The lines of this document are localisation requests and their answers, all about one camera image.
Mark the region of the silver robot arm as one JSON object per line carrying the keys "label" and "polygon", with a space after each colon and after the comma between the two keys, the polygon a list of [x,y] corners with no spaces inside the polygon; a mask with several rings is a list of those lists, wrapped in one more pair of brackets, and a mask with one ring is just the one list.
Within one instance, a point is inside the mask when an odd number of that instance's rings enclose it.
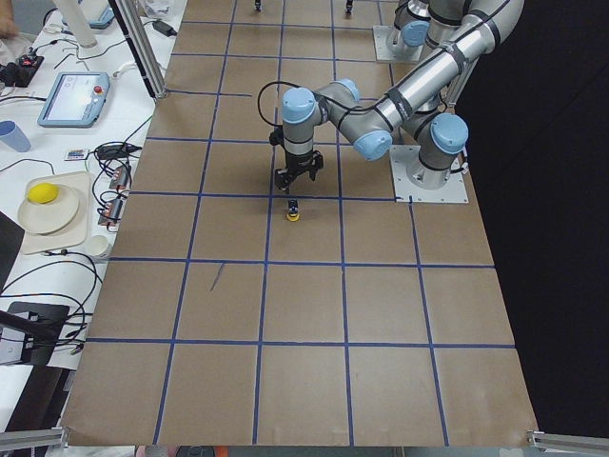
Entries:
{"label": "silver robot arm", "polygon": [[285,151],[285,167],[274,172],[274,184],[287,191],[307,173],[322,169],[322,155],[314,150],[314,129],[332,123],[367,160],[383,157],[395,131],[405,130],[420,145],[409,165],[409,179],[422,189],[439,189],[468,138],[468,127],[457,115],[442,112],[439,104],[453,105],[480,57],[492,52],[513,31],[523,10],[522,1],[431,1],[429,18],[405,25],[400,36],[406,45],[422,48],[419,64],[368,107],[349,79],[316,90],[292,88],[282,98],[282,124],[269,136]]}
{"label": "silver robot arm", "polygon": [[426,39],[431,21],[435,20],[446,26],[458,27],[462,20],[450,18],[446,13],[429,8],[429,1],[409,0],[400,1],[394,14],[395,46],[402,45],[406,50],[421,47]]}

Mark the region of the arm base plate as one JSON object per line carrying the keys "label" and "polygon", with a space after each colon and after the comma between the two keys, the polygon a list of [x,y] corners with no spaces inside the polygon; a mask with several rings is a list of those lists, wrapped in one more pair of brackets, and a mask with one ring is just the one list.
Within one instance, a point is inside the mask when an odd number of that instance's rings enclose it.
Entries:
{"label": "arm base plate", "polygon": [[449,169],[432,170],[420,161],[420,146],[398,145],[389,151],[395,200],[405,203],[468,204],[459,159]]}
{"label": "arm base plate", "polygon": [[409,47],[401,33],[393,26],[377,25],[373,27],[376,60],[385,63],[418,63],[422,46]]}

